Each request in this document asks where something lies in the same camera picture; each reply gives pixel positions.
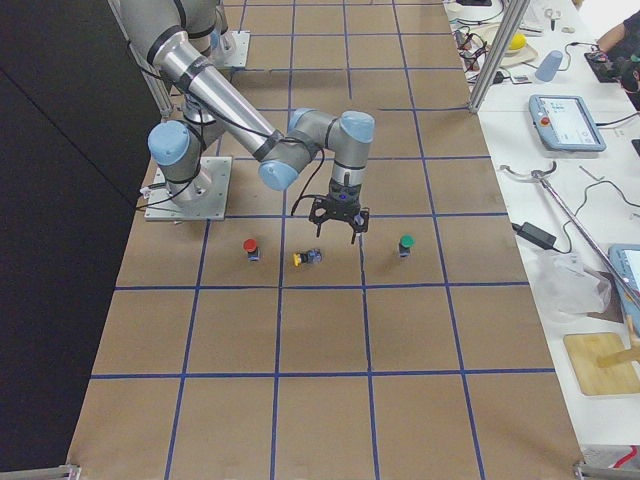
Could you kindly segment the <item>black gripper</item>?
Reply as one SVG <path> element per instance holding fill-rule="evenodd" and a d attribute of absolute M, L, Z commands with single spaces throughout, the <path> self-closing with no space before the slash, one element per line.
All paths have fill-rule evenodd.
<path fill-rule="evenodd" d="M 317 237 L 321 235 L 322 225 L 333 219 L 334 208 L 348 209 L 343 217 L 352 229 L 351 244 L 359 235 L 368 232 L 370 209 L 360 208 L 360 192 L 360 185 L 342 185 L 330 180 L 327 196 L 315 197 L 309 213 L 309 220 L 316 226 Z"/>

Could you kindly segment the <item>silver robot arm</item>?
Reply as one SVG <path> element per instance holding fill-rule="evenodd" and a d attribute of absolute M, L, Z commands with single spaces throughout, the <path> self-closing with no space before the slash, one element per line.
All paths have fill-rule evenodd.
<path fill-rule="evenodd" d="M 367 231 L 369 212 L 359 195 L 374 138 L 371 115 L 345 111 L 332 116 L 298 109 L 282 133 L 214 64 L 230 37 L 222 2 L 123 1 L 120 12 L 134 49 L 185 100 L 215 121 L 215 133 L 229 133 L 259 161 L 259 176 L 269 188 L 288 189 L 317 154 L 332 151 L 328 192 L 313 196 L 309 219 L 316 226 L 342 221 L 354 234 Z"/>
<path fill-rule="evenodd" d="M 176 33 L 197 52 L 223 69 L 243 69 L 250 33 L 229 27 L 221 1 L 117 1 L 115 8 L 132 48 L 149 66 L 168 38 Z"/>

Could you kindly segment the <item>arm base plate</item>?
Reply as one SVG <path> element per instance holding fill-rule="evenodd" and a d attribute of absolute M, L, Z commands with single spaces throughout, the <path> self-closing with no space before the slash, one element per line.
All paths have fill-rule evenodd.
<path fill-rule="evenodd" d="M 159 188 L 148 192 L 146 221 L 223 221 L 233 160 L 231 157 L 203 156 L 200 171 L 188 187 L 167 183 L 159 167 L 153 183 Z"/>
<path fill-rule="evenodd" d="M 250 43 L 249 31 L 232 31 L 211 36 L 212 58 L 219 69 L 245 69 Z"/>

